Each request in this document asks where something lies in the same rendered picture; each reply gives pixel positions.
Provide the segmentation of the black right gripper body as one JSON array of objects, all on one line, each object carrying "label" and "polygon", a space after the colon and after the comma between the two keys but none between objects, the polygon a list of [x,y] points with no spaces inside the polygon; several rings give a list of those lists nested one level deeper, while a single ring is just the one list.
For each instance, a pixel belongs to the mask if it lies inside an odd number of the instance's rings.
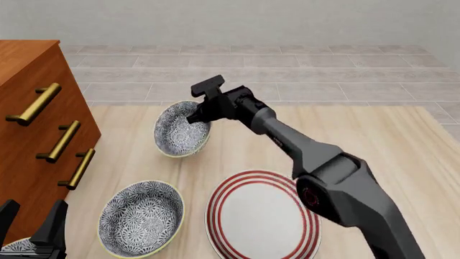
[{"label": "black right gripper body", "polygon": [[220,119],[236,119],[236,108],[227,94],[217,94],[210,98],[204,97],[199,111],[201,122],[212,122]]}]

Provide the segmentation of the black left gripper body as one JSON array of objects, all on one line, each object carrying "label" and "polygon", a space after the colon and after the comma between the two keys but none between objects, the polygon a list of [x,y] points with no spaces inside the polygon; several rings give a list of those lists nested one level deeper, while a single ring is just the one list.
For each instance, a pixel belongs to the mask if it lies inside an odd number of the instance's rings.
[{"label": "black left gripper body", "polygon": [[33,253],[1,252],[0,259],[66,259],[66,244],[64,245],[35,245]]}]

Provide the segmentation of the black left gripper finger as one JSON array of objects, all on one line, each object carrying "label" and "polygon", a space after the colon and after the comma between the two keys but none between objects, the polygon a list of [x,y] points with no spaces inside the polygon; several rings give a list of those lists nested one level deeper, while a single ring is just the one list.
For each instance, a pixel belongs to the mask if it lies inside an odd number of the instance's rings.
[{"label": "black left gripper finger", "polygon": [[20,204],[12,199],[6,200],[6,202],[0,206],[0,245],[4,243],[6,234],[12,225],[19,208]]},{"label": "black left gripper finger", "polygon": [[64,245],[68,204],[57,200],[40,228],[30,237],[35,245]]}]

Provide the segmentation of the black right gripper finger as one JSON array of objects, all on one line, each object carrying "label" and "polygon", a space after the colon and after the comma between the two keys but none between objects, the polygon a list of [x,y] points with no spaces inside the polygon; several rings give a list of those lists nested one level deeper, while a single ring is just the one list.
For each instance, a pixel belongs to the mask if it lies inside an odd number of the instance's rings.
[{"label": "black right gripper finger", "polygon": [[197,109],[190,116],[187,116],[186,119],[189,124],[198,122],[208,123],[211,121],[208,112],[203,107],[197,107]]}]

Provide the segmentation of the patterned black white bowl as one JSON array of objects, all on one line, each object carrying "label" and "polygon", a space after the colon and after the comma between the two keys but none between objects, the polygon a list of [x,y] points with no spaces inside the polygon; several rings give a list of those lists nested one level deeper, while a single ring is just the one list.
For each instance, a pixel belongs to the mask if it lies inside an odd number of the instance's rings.
[{"label": "patterned black white bowl", "polygon": [[158,150],[171,158],[183,158],[199,152],[208,142],[211,123],[190,124],[187,117],[196,111],[197,101],[179,101],[169,105],[157,118],[153,137]]},{"label": "patterned black white bowl", "polygon": [[20,239],[4,245],[1,252],[24,252],[33,253],[36,250],[35,245],[29,241],[29,238]]},{"label": "patterned black white bowl", "polygon": [[98,239],[116,258],[143,259],[171,243],[184,215],[185,202],[173,185],[140,181],[106,203],[98,219]]}]

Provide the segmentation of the white plate with red rings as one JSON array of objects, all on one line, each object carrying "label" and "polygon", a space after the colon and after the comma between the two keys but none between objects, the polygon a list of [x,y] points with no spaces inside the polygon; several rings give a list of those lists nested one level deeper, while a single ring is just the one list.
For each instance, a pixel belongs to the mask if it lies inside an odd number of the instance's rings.
[{"label": "white plate with red rings", "polygon": [[263,170],[222,181],[205,227],[221,259],[314,259],[321,243],[321,218],[303,205],[294,181]]}]

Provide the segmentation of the wooden cabinet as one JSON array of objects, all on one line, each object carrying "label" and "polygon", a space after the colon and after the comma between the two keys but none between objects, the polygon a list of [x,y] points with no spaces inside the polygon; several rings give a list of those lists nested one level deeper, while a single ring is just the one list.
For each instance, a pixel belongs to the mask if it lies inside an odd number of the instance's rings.
[{"label": "wooden cabinet", "polygon": [[[37,88],[59,83],[60,93],[28,127],[7,122],[37,99]],[[60,125],[80,122],[80,129],[56,163],[36,159],[48,153],[64,131]],[[95,147],[101,133],[71,73],[58,40],[0,40],[0,205],[12,199],[19,212],[4,244],[31,237],[57,200],[70,191],[69,181],[81,158]]]}]

